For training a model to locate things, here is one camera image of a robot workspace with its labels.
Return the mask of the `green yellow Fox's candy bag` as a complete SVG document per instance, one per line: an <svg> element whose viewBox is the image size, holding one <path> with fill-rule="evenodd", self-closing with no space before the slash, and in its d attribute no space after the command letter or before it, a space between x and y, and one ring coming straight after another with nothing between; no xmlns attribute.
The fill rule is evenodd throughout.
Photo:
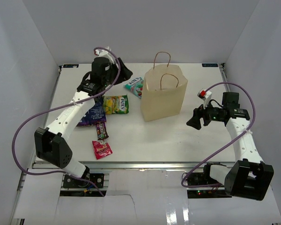
<svg viewBox="0 0 281 225"><path fill-rule="evenodd" d="M103 109L105 114L128 114L129 101L127 95L104 96Z"/></svg>

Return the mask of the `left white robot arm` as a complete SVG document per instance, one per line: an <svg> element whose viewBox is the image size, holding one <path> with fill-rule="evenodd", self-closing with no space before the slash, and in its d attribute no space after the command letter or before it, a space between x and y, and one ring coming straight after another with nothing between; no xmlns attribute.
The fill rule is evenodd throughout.
<svg viewBox="0 0 281 225"><path fill-rule="evenodd" d="M102 96L102 91L111 84L117 85L132 76L121 58L118 65L106 57L96 57L77 87L71 106L67 107L46 128L38 128L34 133L36 155L38 158L57 166L74 176L79 187L89 183L89 168L73 158L73 152L67 141L83 115L91 109Z"/></svg>

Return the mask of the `teal Fox's candy bag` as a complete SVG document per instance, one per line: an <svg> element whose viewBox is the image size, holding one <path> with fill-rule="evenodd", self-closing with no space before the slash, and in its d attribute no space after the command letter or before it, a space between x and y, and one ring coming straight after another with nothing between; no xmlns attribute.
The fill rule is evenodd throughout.
<svg viewBox="0 0 281 225"><path fill-rule="evenodd" d="M134 78L129 83L125 84L124 87L138 98L141 98L143 89L143 79L141 77Z"/></svg>

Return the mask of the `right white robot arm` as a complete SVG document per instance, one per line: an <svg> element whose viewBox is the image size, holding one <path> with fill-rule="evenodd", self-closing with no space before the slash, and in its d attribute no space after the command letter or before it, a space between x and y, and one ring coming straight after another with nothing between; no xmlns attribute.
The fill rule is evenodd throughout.
<svg viewBox="0 0 281 225"><path fill-rule="evenodd" d="M203 104L193 110L192 118L187 122L197 130L212 121L224 123L235 153L235 164L228 168L221 163L207 163L201 175L189 176L188 185L214 187L220 184L228 196L262 201L274 175L271 165L264 163L255 146L249 129L250 116L239 104L237 92L224 92L222 103L212 105L210 91L202 90L198 97Z"/></svg>

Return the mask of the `red candy packet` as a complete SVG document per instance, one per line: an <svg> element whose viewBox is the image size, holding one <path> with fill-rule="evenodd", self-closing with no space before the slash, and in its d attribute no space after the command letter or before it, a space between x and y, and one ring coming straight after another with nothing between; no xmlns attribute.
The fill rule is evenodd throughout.
<svg viewBox="0 0 281 225"><path fill-rule="evenodd" d="M92 145L97 160L113 153L110 145L105 140L93 141Z"/></svg>

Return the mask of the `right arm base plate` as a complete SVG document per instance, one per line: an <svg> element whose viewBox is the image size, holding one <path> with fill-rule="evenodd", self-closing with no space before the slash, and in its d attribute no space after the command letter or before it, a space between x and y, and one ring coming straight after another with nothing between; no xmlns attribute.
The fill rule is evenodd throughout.
<svg viewBox="0 0 281 225"><path fill-rule="evenodd" d="M194 188L187 190L188 199L231 198L226 194L223 185L215 186L217 181L212 178L206 178L203 172L192 173L185 184L194 186Z"/></svg>

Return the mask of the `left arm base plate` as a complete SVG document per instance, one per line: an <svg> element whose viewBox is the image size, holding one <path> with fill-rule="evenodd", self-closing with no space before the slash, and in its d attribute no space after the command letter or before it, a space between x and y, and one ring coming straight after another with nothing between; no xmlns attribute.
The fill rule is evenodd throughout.
<svg viewBox="0 0 281 225"><path fill-rule="evenodd" d="M60 196L64 197L103 197L106 195L104 190L104 174L91 173L87 179L93 182L102 192L101 195L93 184L72 178L65 175L62 181Z"/></svg>

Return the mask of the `dark blue candy bag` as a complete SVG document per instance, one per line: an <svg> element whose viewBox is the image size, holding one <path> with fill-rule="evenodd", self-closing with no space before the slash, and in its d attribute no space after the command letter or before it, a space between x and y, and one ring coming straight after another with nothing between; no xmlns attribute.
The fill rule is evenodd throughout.
<svg viewBox="0 0 281 225"><path fill-rule="evenodd" d="M99 98L95 105L87 111L81 118L77 127L91 127L98 122L106 122L105 111L103 109L103 98Z"/></svg>

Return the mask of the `brown M&M's packet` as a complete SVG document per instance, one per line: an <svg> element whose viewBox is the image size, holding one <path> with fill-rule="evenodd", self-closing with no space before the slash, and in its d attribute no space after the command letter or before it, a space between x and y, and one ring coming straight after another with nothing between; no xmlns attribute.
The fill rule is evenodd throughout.
<svg viewBox="0 0 281 225"><path fill-rule="evenodd" d="M97 122L96 131L97 131L98 140L105 140L109 137L108 133L107 133L105 122L101 122L101 121Z"/></svg>

